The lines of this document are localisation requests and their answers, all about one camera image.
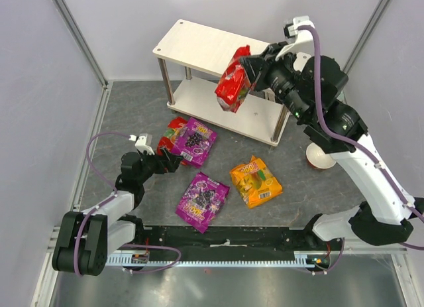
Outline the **red fruit candy bag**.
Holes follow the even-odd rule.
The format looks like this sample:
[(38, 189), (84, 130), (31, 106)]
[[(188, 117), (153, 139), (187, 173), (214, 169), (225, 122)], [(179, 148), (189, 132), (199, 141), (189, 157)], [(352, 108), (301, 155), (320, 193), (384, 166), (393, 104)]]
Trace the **red fruit candy bag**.
[(178, 133), (186, 124), (187, 120), (183, 117), (176, 117), (168, 123), (167, 129), (156, 148), (157, 154), (162, 155), (162, 149), (166, 149), (169, 152), (172, 150)]
[(215, 88), (217, 101), (223, 111), (236, 113), (250, 89), (251, 83), (239, 62), (240, 58), (250, 55), (249, 45), (239, 47)]

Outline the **orange mango candy bag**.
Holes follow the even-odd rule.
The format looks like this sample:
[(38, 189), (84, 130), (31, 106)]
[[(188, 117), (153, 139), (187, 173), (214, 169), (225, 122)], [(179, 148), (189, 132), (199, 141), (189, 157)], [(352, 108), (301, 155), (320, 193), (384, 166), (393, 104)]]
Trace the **orange mango candy bag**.
[(234, 167), (231, 181), (249, 209), (258, 207), (283, 193), (284, 188), (265, 162), (254, 155), (250, 162)]

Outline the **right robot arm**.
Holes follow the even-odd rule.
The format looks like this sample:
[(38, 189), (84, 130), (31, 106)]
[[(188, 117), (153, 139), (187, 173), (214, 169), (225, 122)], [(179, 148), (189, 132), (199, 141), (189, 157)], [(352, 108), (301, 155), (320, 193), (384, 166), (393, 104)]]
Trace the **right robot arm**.
[(240, 64), (254, 90), (271, 89), (278, 102), (305, 126), (305, 134), (339, 164), (365, 198), (336, 214), (315, 215), (305, 232), (322, 241), (358, 238), (374, 246), (405, 244), (412, 218), (423, 216), (423, 199), (408, 194), (379, 155), (368, 128), (351, 106), (338, 100), (348, 76), (336, 61), (315, 54), (302, 70), (297, 54), (279, 53), (287, 44), (271, 44)]

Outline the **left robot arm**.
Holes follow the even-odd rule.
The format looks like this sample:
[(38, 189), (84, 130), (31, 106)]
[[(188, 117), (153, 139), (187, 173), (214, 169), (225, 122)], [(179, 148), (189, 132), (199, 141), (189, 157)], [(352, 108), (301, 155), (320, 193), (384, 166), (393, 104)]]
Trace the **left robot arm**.
[(110, 196), (82, 212), (63, 218), (53, 252), (55, 271), (97, 276), (108, 256), (121, 247), (145, 245), (144, 225), (131, 215), (144, 196), (144, 183), (155, 174), (175, 172), (182, 156), (162, 149), (160, 154), (129, 152), (121, 158)]

